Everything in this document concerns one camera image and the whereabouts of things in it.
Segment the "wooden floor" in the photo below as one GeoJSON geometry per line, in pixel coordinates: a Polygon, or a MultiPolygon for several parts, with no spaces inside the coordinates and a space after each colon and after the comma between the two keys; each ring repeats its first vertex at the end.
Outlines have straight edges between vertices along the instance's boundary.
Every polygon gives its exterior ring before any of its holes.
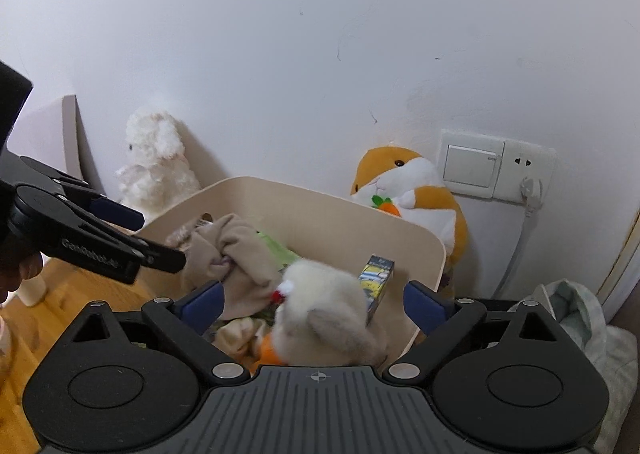
{"type": "Polygon", "coordinates": [[[2,360],[0,373],[0,453],[33,454],[38,443],[20,404],[29,377],[56,339],[92,300],[105,300],[114,311],[139,309],[149,296],[126,286],[52,259],[42,277],[49,291],[31,308],[15,297],[0,309],[12,332],[12,353],[2,360]]]}

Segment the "human hand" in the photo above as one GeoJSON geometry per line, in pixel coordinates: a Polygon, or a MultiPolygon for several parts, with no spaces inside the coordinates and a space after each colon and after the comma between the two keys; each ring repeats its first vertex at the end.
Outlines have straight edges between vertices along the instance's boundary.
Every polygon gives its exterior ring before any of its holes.
{"type": "Polygon", "coordinates": [[[0,272],[0,303],[4,302],[10,291],[15,291],[20,283],[38,275],[42,271],[42,256],[33,254],[20,262],[18,268],[0,272]]]}

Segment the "power cord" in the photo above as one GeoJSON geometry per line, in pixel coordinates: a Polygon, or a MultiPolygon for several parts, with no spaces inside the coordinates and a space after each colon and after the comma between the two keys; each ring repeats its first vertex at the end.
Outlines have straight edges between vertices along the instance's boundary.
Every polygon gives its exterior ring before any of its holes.
{"type": "Polygon", "coordinates": [[[510,285],[518,270],[520,259],[522,258],[522,250],[529,240],[529,234],[532,229],[531,216],[542,206],[542,180],[539,179],[535,181],[532,178],[525,178],[520,184],[520,193],[524,201],[524,219],[522,221],[522,228],[520,229],[520,237],[513,250],[513,255],[507,265],[507,269],[504,271],[504,275],[492,295],[494,299],[501,296],[505,288],[510,285]]]}

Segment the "stuffed animal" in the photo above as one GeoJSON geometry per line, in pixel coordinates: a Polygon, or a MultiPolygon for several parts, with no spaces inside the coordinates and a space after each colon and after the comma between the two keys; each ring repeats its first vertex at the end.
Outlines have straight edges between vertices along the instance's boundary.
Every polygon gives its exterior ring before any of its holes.
{"type": "MultiPolygon", "coordinates": [[[[133,113],[127,121],[126,142],[130,164],[116,172],[123,195],[120,202],[142,212],[146,224],[200,190],[170,114],[133,113]]],[[[166,244],[177,246],[194,223],[176,230],[166,244]]]]}
{"type": "Polygon", "coordinates": [[[464,252],[467,230],[460,206],[433,163],[417,152],[402,147],[367,151],[358,164],[351,198],[433,232],[444,244],[449,265],[464,252]]]}
{"type": "Polygon", "coordinates": [[[354,275],[300,259],[286,269],[281,286],[283,302],[262,351],[268,360],[260,364],[378,366],[385,360],[385,335],[367,326],[366,298],[354,275]]]}

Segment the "beige storage bin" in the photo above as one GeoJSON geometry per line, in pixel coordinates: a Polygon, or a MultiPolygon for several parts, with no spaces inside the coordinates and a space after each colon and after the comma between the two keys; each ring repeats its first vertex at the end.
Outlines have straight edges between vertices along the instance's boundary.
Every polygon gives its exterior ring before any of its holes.
{"type": "MultiPolygon", "coordinates": [[[[213,219],[235,213],[302,257],[359,275],[372,255],[395,261],[393,279],[374,319],[388,335],[388,360],[411,347],[418,329],[404,314],[402,289],[418,280],[436,290],[446,253],[425,228],[350,200],[253,177],[229,178],[169,209],[140,230],[162,243],[186,221],[208,213],[213,219]]],[[[178,299],[180,274],[143,268],[138,280],[154,296],[178,299]]]]}

